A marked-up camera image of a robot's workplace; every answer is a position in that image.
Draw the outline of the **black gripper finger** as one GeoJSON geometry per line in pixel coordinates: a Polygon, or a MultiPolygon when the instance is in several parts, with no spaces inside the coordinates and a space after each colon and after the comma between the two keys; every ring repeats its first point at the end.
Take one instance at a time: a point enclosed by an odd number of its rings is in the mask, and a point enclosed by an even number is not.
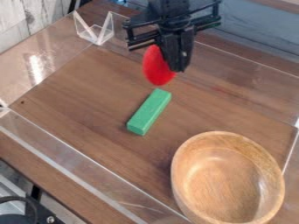
{"type": "Polygon", "coordinates": [[[163,51],[163,58],[172,71],[180,71],[180,39],[174,32],[160,30],[160,49],[163,51]]]}
{"type": "Polygon", "coordinates": [[[180,71],[183,72],[191,63],[194,46],[194,27],[187,27],[180,33],[180,71]]]}

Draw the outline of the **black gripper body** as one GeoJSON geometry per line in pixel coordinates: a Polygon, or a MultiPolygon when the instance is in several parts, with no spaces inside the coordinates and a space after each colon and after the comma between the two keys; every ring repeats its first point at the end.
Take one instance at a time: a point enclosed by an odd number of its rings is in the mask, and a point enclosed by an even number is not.
{"type": "Polygon", "coordinates": [[[129,51],[160,44],[160,30],[200,32],[220,25],[222,0],[148,0],[145,9],[123,22],[129,51]]]}

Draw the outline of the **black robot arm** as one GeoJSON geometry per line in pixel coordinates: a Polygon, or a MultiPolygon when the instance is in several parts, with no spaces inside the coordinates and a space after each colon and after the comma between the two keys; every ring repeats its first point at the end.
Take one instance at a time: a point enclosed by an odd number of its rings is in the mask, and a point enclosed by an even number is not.
{"type": "Polygon", "coordinates": [[[157,45],[175,72],[191,63],[198,32],[220,25],[222,0],[148,0],[145,9],[123,22],[131,51],[157,45]]]}

